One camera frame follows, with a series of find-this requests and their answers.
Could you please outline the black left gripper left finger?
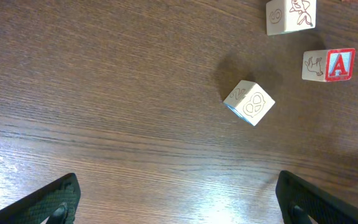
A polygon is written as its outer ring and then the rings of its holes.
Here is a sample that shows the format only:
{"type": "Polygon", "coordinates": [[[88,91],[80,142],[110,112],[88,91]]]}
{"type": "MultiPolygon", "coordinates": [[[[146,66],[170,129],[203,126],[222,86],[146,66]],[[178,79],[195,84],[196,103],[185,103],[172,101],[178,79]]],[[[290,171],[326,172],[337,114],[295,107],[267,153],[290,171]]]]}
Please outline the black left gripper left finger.
{"type": "Polygon", "coordinates": [[[68,173],[0,210],[0,223],[73,224],[81,197],[78,179],[68,173]]]}

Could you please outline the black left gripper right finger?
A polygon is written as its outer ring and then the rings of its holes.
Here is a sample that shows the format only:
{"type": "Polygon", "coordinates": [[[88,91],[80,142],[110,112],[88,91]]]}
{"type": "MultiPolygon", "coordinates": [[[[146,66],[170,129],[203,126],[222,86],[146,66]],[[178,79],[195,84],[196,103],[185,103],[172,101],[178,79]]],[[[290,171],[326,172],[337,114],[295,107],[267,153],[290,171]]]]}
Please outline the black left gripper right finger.
{"type": "Polygon", "coordinates": [[[275,193],[285,224],[358,224],[358,208],[287,170],[280,172],[275,193]]]}

